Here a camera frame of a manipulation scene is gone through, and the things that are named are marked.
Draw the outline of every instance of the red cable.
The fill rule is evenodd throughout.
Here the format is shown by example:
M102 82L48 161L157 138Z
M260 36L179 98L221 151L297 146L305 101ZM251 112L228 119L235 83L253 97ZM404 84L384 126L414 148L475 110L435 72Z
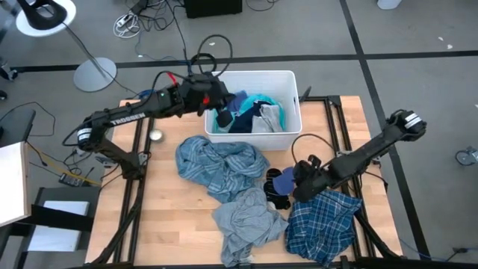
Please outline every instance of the red cable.
M178 82L176 81L176 78L174 77L174 75L170 72L167 73L167 75L171 78L171 80L173 81L173 85L176 85L178 84Z

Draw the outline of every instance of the clothing in bin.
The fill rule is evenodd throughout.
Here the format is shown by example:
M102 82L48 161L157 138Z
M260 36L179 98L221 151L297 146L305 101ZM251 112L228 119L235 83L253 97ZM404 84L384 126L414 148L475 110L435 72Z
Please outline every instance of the clothing in bin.
M248 96L242 90L227 106L233 120L225 128L214 123L215 133L274 133L285 130L285 114L281 104L263 94Z

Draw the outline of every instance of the white plastic bin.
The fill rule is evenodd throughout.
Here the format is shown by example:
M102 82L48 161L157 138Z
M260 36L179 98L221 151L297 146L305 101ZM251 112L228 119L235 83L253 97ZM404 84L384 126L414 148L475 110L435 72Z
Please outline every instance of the white plastic bin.
M264 94L280 102L285 115L285 132L254 134L215 134L214 111L205 113L205 131L209 140L247 142L260 150L287 150L302 131L296 77L292 71L226 71L219 79L230 93L245 90L248 95Z

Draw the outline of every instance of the white board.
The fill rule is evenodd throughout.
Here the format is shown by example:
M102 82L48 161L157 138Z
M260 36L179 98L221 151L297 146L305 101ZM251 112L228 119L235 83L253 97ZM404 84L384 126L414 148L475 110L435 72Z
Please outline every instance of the white board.
M73 201L46 201L46 208L67 211L70 213L86 215L89 202ZM28 251L75 251L80 240L80 231L70 229L49 228L37 225L31 238Z
M30 215L24 142L0 148L0 226Z

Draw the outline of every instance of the power strip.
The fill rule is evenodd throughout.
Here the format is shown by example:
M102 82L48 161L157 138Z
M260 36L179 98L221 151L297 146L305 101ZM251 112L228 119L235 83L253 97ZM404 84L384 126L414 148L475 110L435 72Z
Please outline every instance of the power strip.
M83 179L77 179L72 176L68 176L67 174L61 174L58 182L61 184L68 185L70 187L89 187L90 183L84 181Z

